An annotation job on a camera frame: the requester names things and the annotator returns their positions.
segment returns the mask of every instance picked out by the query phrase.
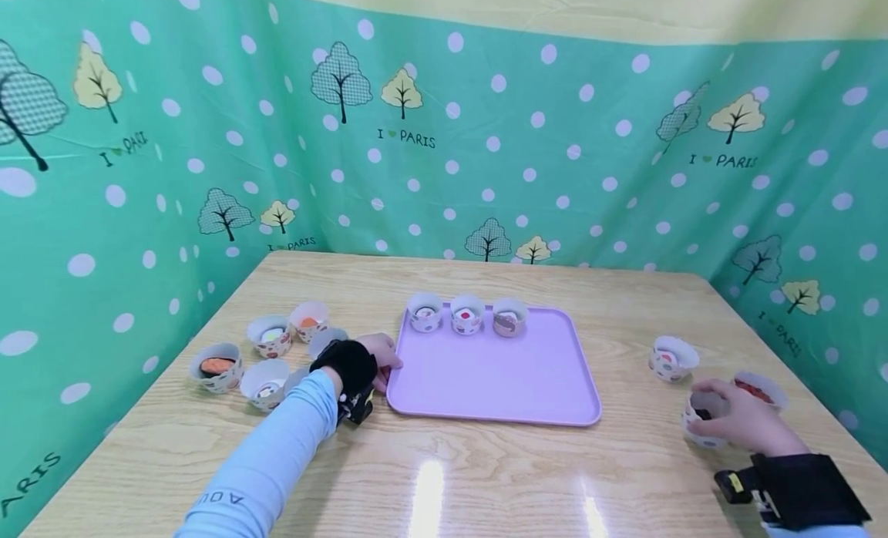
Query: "white polka dot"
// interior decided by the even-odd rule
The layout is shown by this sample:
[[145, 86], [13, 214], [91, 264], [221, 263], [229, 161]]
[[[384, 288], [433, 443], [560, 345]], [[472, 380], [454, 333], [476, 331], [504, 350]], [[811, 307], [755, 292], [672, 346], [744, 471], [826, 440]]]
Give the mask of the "white polka dot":
[[228, 140], [228, 142], [234, 146], [244, 145], [244, 136], [233, 129], [230, 129], [224, 134], [224, 139]]
[[557, 49], [553, 43], [549, 43], [543, 47], [542, 51], [540, 51], [540, 59], [543, 60], [543, 64], [551, 64], [557, 58]]
[[812, 261], [814, 260], [814, 257], [817, 257], [817, 250], [814, 247], [805, 245], [799, 248], [799, 258], [802, 260]]
[[63, 405], [70, 405], [72, 403], [80, 402], [81, 399], [87, 396], [91, 388], [93, 387], [87, 384], [87, 382], [77, 382], [77, 384], [71, 384], [69, 387], [66, 387], [64, 388], [64, 390], [61, 391], [59, 400], [60, 402], [62, 402]]
[[651, 66], [651, 58], [647, 54], [639, 54], [632, 59], [632, 71], [636, 74], [643, 74]]
[[840, 193], [835, 195], [833, 198], [833, 207], [836, 210], [848, 210], [851, 209], [851, 205], [854, 203], [854, 198], [851, 193]]
[[16, 357], [31, 351], [37, 345], [37, 334], [30, 330], [16, 330], [0, 339], [0, 355]]
[[620, 122], [616, 124], [616, 128], [614, 128], [616, 134], [620, 137], [625, 137], [632, 133], [632, 122], [629, 119], [621, 119]]
[[870, 262], [872, 259], [876, 258], [876, 253], [878, 252], [878, 247], [875, 244], [866, 244], [860, 248], [859, 256], [860, 260], [865, 262]]
[[781, 203], [777, 207], [777, 216], [779, 217], [791, 217], [792, 213], [796, 211], [796, 207], [792, 203]]
[[493, 76], [490, 80], [490, 88], [494, 89], [494, 93], [502, 93], [505, 90], [505, 76], [502, 74], [497, 74]]
[[256, 42], [253, 41], [253, 38], [249, 35], [240, 36], [240, 46], [244, 47], [244, 52], [247, 54], [253, 54], [256, 52]]
[[752, 188], [753, 189], [765, 189], [767, 186], [771, 185], [771, 178], [767, 177], [764, 174], [759, 174], [752, 178]]
[[836, 64], [838, 55], [838, 49], [835, 49], [835, 51], [831, 51], [829, 54], [825, 55], [825, 57], [823, 57], [823, 60], [820, 60], [820, 69], [824, 71], [831, 69], [832, 65]]
[[133, 327], [133, 323], [136, 321], [136, 317], [130, 312], [124, 312], [124, 314], [115, 318], [113, 321], [113, 331], [118, 334], [122, 334], [123, 332], [128, 332], [130, 328]]
[[157, 256], [153, 251], [148, 250], [142, 253], [142, 266], [151, 269], [154, 268], [154, 264], [157, 264]]
[[866, 87], [853, 87], [846, 90], [845, 95], [842, 95], [842, 102], [848, 106], [857, 106], [866, 100], [866, 95], [869, 93]]
[[580, 100], [588, 103], [592, 100], [592, 96], [595, 96], [595, 88], [592, 87], [591, 83], [586, 83], [583, 87], [580, 87]]
[[535, 113], [530, 114], [530, 125], [539, 129], [543, 127], [543, 124], [546, 122], [546, 116], [544, 113], [536, 111]]
[[863, 304], [863, 313], [866, 316], [875, 316], [879, 311], [879, 300], [876, 298], [866, 299], [866, 303]]
[[458, 34], [456, 31], [448, 35], [448, 38], [446, 38], [446, 48], [449, 48], [450, 52], [462, 51], [463, 36]]
[[133, 34], [133, 39], [135, 39], [136, 42], [140, 42], [141, 44], [148, 44], [151, 42], [151, 34], [148, 33], [148, 28], [138, 22], [131, 22], [129, 24], [129, 33]]

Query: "purple tray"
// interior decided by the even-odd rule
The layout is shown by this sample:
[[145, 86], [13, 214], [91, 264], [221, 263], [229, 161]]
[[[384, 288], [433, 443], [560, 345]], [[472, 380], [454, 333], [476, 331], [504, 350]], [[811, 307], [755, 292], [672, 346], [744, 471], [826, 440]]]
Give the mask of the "purple tray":
[[483, 328], [460, 335], [442, 326], [423, 334], [405, 311], [388, 403], [403, 415], [590, 426], [601, 418], [601, 400], [586, 364], [577, 329], [564, 311], [531, 307], [524, 332], [502, 338], [486, 306]]

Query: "blue sleeve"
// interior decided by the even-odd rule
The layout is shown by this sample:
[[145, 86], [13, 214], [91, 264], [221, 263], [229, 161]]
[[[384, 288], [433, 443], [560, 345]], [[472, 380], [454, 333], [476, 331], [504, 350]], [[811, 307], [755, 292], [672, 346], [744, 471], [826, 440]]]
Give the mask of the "blue sleeve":
[[222, 463], [176, 538], [265, 538], [317, 447], [331, 437], [333, 382], [316, 370]]

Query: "child's right hand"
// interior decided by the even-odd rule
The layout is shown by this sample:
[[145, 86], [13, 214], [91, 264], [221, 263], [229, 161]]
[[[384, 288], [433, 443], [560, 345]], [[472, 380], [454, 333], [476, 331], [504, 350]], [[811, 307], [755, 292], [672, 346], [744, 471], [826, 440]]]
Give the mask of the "child's right hand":
[[777, 411], [752, 393], [723, 380], [694, 384], [695, 392], [716, 392], [730, 405], [725, 416], [708, 421], [693, 421], [688, 429], [700, 436], [721, 438], [768, 457], [796, 456], [811, 450], [783, 422]]

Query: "teal backdrop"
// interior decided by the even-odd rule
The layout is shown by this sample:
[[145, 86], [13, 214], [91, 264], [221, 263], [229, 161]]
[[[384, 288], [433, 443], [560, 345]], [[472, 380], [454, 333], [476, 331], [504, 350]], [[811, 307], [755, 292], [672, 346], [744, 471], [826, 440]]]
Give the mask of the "teal backdrop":
[[887, 72], [884, 41], [0, 0], [0, 534], [274, 250], [700, 274], [885, 466]]

